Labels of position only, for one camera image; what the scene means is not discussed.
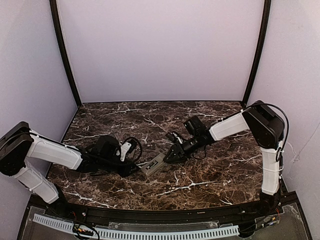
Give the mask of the white universal remote control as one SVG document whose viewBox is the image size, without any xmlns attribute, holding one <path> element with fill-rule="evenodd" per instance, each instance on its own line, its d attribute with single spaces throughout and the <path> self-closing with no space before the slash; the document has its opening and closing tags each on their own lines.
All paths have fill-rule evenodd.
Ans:
<svg viewBox="0 0 320 240">
<path fill-rule="evenodd" d="M 158 169 L 160 169 L 164 164 L 164 158 L 165 158 L 164 153 L 158 154 L 155 158 L 153 158 L 151 161 L 149 161 L 147 164 L 145 164 L 142 168 L 141 171 L 144 173 L 147 177 L 151 176 L 154 174 Z"/>
</svg>

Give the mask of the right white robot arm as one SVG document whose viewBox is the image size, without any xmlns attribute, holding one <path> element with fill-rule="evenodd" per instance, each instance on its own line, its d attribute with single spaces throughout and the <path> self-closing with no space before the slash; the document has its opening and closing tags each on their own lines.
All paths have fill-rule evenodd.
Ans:
<svg viewBox="0 0 320 240">
<path fill-rule="evenodd" d="M 167 137 L 172 146 L 163 161 L 168 164 L 182 163 L 199 148 L 212 145 L 240 132 L 250 131 L 262 154 L 261 192 L 273 196 L 280 188 L 281 157 L 289 134 L 289 120 L 274 110 L 277 106 L 257 100 L 252 105 L 206 126 L 196 115 L 184 122 L 191 135 L 183 139 L 171 132 Z"/>
</svg>

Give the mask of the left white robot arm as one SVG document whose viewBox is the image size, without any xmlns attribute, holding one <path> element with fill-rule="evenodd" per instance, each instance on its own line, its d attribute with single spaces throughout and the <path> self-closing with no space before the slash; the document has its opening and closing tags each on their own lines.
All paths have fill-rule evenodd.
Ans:
<svg viewBox="0 0 320 240">
<path fill-rule="evenodd" d="M 111 135 L 102 135 L 85 148 L 66 145 L 40 135 L 25 121 L 19 122 L 0 139 L 0 172 L 13 177 L 49 205 L 64 197 L 58 187 L 49 182 L 28 162 L 29 158 L 58 164 L 80 173 L 115 172 L 128 177 L 139 167 L 130 158 L 140 143 L 134 137 L 120 143 Z"/>
</svg>

